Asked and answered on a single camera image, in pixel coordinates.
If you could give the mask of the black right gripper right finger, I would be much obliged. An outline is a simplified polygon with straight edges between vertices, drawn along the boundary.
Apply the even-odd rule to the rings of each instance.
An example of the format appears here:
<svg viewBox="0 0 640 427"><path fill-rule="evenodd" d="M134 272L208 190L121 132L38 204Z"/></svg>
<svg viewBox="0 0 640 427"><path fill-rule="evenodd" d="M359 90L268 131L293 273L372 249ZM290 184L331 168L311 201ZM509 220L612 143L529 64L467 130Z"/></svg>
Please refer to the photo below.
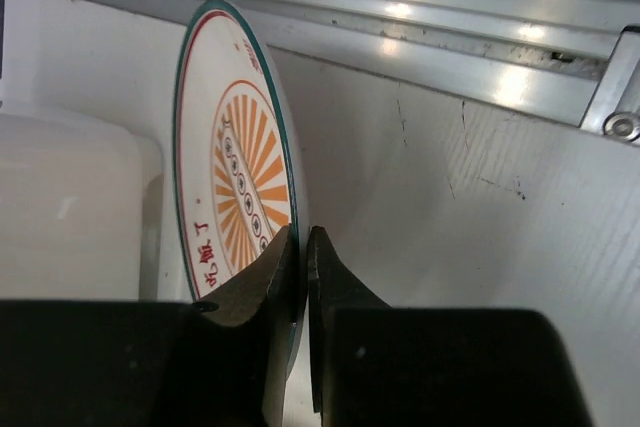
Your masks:
<svg viewBox="0 0 640 427"><path fill-rule="evenodd" d="M561 337L541 313L400 308L308 239L313 407L325 426L589 426Z"/></svg>

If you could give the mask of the white plate orange sun pattern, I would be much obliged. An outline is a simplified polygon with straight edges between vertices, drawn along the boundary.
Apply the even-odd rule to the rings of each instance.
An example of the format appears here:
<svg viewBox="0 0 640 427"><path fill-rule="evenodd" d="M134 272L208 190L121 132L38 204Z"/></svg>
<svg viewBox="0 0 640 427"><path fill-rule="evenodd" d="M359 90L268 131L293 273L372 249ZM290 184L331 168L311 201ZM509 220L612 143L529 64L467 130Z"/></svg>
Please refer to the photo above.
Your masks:
<svg viewBox="0 0 640 427"><path fill-rule="evenodd" d="M171 151L193 300L248 267L283 227L306 244L307 192L289 102L268 49L228 1L205 1L188 23Z"/></svg>

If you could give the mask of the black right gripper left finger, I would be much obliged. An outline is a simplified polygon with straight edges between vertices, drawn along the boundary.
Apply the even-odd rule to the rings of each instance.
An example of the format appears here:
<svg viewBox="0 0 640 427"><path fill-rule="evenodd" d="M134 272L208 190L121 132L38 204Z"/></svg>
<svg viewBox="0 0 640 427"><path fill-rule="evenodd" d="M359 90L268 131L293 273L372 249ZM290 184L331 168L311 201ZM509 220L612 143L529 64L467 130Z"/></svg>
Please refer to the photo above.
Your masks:
<svg viewBox="0 0 640 427"><path fill-rule="evenodd" d="M278 426L292 233L191 303L8 300L5 426Z"/></svg>

